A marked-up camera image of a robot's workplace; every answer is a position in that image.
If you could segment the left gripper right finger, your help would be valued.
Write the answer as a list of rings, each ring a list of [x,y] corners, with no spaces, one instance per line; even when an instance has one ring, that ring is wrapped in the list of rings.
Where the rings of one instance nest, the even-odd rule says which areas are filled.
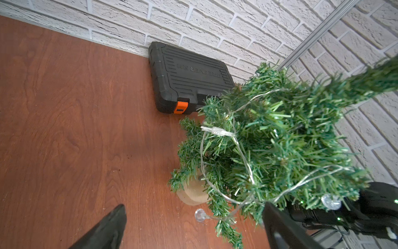
[[[272,203],[265,203],[262,218],[270,249],[323,249]]]

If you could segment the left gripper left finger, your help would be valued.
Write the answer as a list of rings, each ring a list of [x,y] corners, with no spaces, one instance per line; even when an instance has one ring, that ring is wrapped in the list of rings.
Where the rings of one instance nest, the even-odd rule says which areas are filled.
[[[70,249],[119,249],[127,222],[125,206],[117,205]]]

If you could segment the small green christmas tree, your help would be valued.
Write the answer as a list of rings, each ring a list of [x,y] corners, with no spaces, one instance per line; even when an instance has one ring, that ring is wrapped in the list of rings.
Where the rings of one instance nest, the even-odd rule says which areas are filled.
[[[259,224],[266,202],[281,210],[288,203],[327,210],[323,197],[347,205],[370,178],[352,163],[335,124],[347,107],[397,88],[397,57],[322,83],[293,82],[286,70],[263,63],[245,85],[208,98],[203,122],[180,122],[187,138],[171,190],[202,179],[216,233],[236,249],[243,248],[236,215]]]

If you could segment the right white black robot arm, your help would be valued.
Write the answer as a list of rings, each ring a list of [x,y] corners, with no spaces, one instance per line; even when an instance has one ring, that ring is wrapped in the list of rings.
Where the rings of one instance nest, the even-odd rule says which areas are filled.
[[[345,199],[335,211],[306,210],[298,203],[288,203],[285,213],[308,230],[343,227],[344,232],[375,236],[398,242],[398,188],[371,182],[369,188],[360,191],[357,201]]]

